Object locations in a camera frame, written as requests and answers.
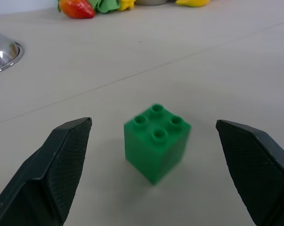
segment metal bowl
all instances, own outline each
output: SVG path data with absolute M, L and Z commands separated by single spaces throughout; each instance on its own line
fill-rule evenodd
M 15 64 L 24 54 L 24 48 L 0 34 L 0 72 Z

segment red strawberry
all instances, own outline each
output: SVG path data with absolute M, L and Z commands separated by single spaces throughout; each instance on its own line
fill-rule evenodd
M 60 0 L 59 7 L 69 17 L 93 18 L 95 11 L 87 0 Z

